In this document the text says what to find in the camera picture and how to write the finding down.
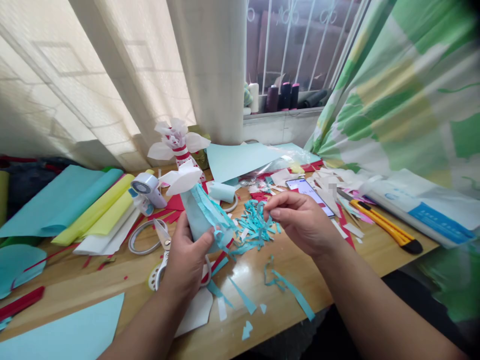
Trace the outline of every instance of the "smartphone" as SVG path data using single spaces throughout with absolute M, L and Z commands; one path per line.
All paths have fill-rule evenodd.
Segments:
M 318 205 L 323 209 L 325 214 L 331 218 L 334 217 L 334 212 L 327 206 L 327 204 L 322 200 L 322 198 L 317 194 L 313 187 L 305 180 L 304 178 L 299 178 L 295 180 L 288 180 L 285 181 L 285 184 L 288 186 L 290 190 L 298 189 L 300 194 L 305 194 L 311 197 L 313 200 L 316 201 Z

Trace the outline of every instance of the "green and white curtain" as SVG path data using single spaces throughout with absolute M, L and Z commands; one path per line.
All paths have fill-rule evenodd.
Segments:
M 372 0 L 306 150 L 480 199 L 480 50 L 458 0 Z

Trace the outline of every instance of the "table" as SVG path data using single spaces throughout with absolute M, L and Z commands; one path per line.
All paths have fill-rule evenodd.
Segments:
M 162 174 L 176 168 L 176 165 L 162 166 Z M 205 171 L 205 176 L 207 180 L 212 179 L 210 170 Z M 240 201 L 233 211 L 233 218 L 240 218 L 244 203 L 250 199 L 245 188 L 237 190 L 237 194 Z M 423 246 L 421 255 L 438 247 L 433 240 L 401 220 L 382 209 L 377 211 L 419 240 Z M 176 223 L 168 226 L 170 235 L 173 234 L 175 225 Z M 354 240 L 356 250 L 379 276 L 384 276 L 418 257 L 402 250 L 379 226 L 361 222 L 361 227 L 365 236 L 363 244 Z M 214 298 L 208 324 L 177 338 L 170 350 L 172 358 L 209 360 L 232 358 L 306 319 L 305 313 L 290 291 L 283 293 L 277 286 L 264 285 L 264 266 L 270 254 L 274 255 L 275 270 L 301 291 L 315 313 L 333 303 L 332 296 L 313 261 L 292 243 L 283 230 L 281 234 L 272 236 L 274 242 L 266 243 L 260 251 L 254 249 L 238 256 L 237 262 L 231 259 L 213 277 L 213 281 L 232 302 L 235 310 L 227 306 L 228 317 L 220 322 L 217 300 Z M 155 231 L 149 227 L 140 234 L 137 243 L 139 246 L 142 244 L 145 246 L 145 243 L 157 242 L 157 239 Z M 49 255 L 61 249 L 48 240 L 43 241 L 40 248 Z M 40 276 L 20 286 L 9 296 L 9 298 L 22 296 L 39 286 L 46 286 L 43 299 L 17 314 L 0 334 L 0 341 L 125 292 L 116 330 L 119 334 L 152 295 L 147 286 L 147 278 L 152 269 L 161 262 L 163 252 L 163 249 L 159 248 L 149 255 L 134 255 L 124 243 L 114 255 L 115 261 L 107 264 L 101 271 L 97 269 L 106 259 L 105 256 L 93 257 L 85 268 L 83 266 L 87 256 L 73 255 L 71 250 L 54 256 L 48 260 Z M 215 260 L 219 254 L 211 255 L 210 260 Z M 227 277 L 231 277 L 258 306 L 253 315 L 249 314 Z M 265 314 L 262 314 L 260 304 L 267 305 Z M 251 322 L 253 330 L 250 338 L 242 341 L 246 320 Z

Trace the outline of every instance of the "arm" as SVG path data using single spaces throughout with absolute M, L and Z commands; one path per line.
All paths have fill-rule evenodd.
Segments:
M 264 209 L 312 257 L 365 359 L 467 359 L 384 284 L 312 198 L 282 192 Z
M 205 254 L 213 241 L 213 232 L 206 232 L 193 243 L 187 215 L 181 214 L 158 291 L 115 337 L 99 360 L 167 357 L 177 328 L 200 287 Z

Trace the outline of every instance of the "window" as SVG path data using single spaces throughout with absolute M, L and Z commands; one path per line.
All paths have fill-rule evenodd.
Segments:
M 260 95 L 283 82 L 298 83 L 300 92 L 335 87 L 337 64 L 345 59 L 365 2 L 249 0 L 245 81 L 258 83 Z

